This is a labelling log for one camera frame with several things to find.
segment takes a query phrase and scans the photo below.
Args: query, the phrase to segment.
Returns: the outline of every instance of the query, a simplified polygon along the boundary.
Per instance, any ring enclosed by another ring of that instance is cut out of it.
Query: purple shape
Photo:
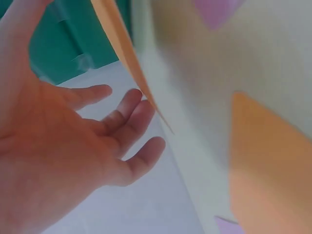
[[[215,220],[220,229],[220,234],[245,234],[237,223],[229,222],[219,217],[215,217]]]
[[[245,0],[193,0],[205,22],[212,29],[225,23]]]

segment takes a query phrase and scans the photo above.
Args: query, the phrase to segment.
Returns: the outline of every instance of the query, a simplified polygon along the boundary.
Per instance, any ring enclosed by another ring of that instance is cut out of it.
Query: orange triangle shape
[[[119,60],[171,132],[173,132],[154,100],[115,0],[91,0],[91,3]]]
[[[247,234],[312,233],[312,144],[244,93],[232,103],[230,195]]]

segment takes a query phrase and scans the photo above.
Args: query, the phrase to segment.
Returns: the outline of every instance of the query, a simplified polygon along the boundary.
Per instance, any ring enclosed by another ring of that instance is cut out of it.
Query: hand
[[[103,121],[74,110],[112,92],[52,86],[29,68],[28,44],[50,0],[15,0],[0,21],[0,233],[38,233],[103,185],[126,186],[157,162],[165,142],[148,141],[130,160],[154,110],[129,91]]]

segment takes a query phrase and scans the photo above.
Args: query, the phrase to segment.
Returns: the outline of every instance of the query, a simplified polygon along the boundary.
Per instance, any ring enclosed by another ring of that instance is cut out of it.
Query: white surface
[[[119,62],[74,78],[66,87],[109,84],[111,97],[80,111],[83,117],[102,119],[119,103],[134,82]],[[164,136],[158,117],[128,157],[151,137]],[[103,187],[45,234],[203,234],[192,202],[179,175],[170,147],[156,167],[127,188]]]
[[[168,138],[208,234],[234,219],[231,94],[243,90],[312,137],[312,1],[247,0],[217,31],[191,0],[133,0],[135,46],[175,136]]]

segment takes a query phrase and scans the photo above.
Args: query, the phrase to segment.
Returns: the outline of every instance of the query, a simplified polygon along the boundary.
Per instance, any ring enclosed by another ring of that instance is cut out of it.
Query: green wall
[[[1,0],[0,17],[12,0]],[[130,0],[116,0],[131,34]],[[54,84],[118,60],[90,0],[55,0],[29,46],[31,67]]]

